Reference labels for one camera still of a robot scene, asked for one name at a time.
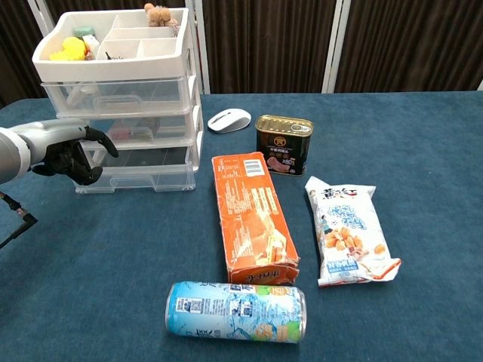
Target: brown curtain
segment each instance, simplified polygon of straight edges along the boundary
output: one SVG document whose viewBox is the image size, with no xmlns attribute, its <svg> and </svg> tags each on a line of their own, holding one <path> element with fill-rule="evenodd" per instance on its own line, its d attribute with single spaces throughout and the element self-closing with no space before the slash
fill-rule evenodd
<svg viewBox="0 0 483 362">
<path fill-rule="evenodd" d="M 482 29 L 482 0 L 352 0 L 335 91 L 475 90 Z"/>
<path fill-rule="evenodd" d="M 23 98 L 45 97 L 32 63 L 42 34 L 27 2 L 2 0 L 0 108 Z"/>
<path fill-rule="evenodd" d="M 149 0 L 45 0 L 54 23 L 59 20 L 60 15 L 67 11 L 143 9 L 147 2 L 169 8 L 185 7 L 184 0 L 162 0 L 162 2 Z"/>
<path fill-rule="evenodd" d="M 204 0 L 211 93 L 320 92 L 335 0 Z"/>
</svg>

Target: canned meat tin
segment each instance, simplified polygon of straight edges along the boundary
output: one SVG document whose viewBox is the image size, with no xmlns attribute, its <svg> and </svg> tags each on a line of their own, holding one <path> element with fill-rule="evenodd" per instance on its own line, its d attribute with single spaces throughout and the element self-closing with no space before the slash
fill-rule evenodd
<svg viewBox="0 0 483 362">
<path fill-rule="evenodd" d="M 302 175 L 309 152 L 311 121 L 279 115 L 262 115 L 257 124 L 257 151 L 272 172 Z"/>
<path fill-rule="evenodd" d="M 184 281 L 166 301 L 166 328 L 179 336 L 298 343 L 305 297 L 296 287 Z"/>
</svg>

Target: orange cardboard box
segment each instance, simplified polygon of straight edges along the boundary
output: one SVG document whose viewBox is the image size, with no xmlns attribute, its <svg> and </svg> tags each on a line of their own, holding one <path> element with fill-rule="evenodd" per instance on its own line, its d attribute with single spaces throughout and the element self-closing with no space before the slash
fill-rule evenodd
<svg viewBox="0 0 483 362">
<path fill-rule="evenodd" d="M 230 283 L 285 284 L 299 256 L 261 152 L 211 159 Z"/>
</svg>

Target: white computer mouse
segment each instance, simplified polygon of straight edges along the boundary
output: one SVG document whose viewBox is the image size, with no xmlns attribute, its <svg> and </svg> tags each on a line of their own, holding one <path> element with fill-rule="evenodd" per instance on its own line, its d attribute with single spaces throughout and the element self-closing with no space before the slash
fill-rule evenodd
<svg viewBox="0 0 483 362">
<path fill-rule="evenodd" d="M 251 115 L 238 108 L 225 109 L 208 121 L 208 128 L 217 133 L 241 130 L 250 124 Z"/>
</svg>

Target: blue table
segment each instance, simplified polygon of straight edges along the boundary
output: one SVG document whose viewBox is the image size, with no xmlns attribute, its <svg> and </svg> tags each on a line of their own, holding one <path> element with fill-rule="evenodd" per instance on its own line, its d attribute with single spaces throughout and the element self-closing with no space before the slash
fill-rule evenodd
<svg viewBox="0 0 483 362">
<path fill-rule="evenodd" d="M 301 257 L 306 338 L 299 345 L 185 339 L 166 333 L 175 281 L 225 281 L 211 157 L 256 148 L 248 129 L 207 133 L 193 192 L 77 195 L 64 176 L 0 186 L 39 219 L 0 252 L 0 359 L 483 360 L 483 92 L 245 94 L 203 97 L 220 110 L 315 123 L 307 173 L 273 175 Z M 48 100 L 0 111 L 0 125 L 54 118 Z M 393 256 L 385 284 L 317 288 L 310 175 L 376 185 Z M 0 239 L 18 226 L 0 208 Z"/>
</svg>

